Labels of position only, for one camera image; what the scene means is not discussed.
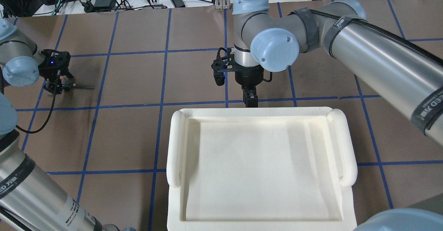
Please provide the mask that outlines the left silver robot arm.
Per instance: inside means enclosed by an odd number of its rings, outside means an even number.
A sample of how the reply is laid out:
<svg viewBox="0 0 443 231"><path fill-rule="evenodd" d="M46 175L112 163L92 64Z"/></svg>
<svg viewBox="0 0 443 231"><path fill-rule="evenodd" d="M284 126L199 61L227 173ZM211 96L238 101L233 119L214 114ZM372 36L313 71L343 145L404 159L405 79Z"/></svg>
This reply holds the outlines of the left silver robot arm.
<svg viewBox="0 0 443 231"><path fill-rule="evenodd" d="M1 19L1 221L18 231L117 231L90 215L19 148L18 114L5 97L6 86L24 87L45 79L52 99L76 87L71 55L39 49L17 26Z"/></svg>

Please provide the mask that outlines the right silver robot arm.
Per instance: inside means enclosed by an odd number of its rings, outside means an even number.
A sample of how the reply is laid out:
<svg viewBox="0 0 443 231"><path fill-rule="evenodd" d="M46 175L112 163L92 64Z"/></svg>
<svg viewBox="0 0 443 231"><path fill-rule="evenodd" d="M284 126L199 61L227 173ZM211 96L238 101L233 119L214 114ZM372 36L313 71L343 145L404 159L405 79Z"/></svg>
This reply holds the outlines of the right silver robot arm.
<svg viewBox="0 0 443 231"><path fill-rule="evenodd" d="M442 59L368 23L358 1L304 7L280 19L269 16L269 0L234 0L233 8L239 65L279 72L322 47L442 144Z"/></svg>

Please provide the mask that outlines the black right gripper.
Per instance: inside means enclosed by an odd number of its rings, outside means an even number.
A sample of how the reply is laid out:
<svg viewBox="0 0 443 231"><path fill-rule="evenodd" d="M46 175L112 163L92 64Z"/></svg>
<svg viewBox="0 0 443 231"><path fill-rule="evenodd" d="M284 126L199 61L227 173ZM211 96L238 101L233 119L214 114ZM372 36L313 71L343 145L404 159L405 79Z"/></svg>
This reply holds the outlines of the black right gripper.
<svg viewBox="0 0 443 231"><path fill-rule="evenodd" d="M235 73L235 81L242 86L243 102L246 108L257 108L259 98L256 86L264 79L264 69L260 65L255 67L240 66Z"/></svg>

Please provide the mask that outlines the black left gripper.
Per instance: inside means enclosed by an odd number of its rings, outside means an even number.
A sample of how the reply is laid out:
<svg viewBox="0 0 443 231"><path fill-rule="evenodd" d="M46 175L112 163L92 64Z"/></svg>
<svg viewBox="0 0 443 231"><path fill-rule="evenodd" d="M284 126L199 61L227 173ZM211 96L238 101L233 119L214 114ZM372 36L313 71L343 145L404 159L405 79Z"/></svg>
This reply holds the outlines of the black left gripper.
<svg viewBox="0 0 443 231"><path fill-rule="evenodd" d="M44 90L50 94L62 94L63 79L57 79L57 76L73 78L69 72L70 53L68 51L42 50L39 51L39 54L44 57L43 62L38 66L39 75L46 79Z"/></svg>

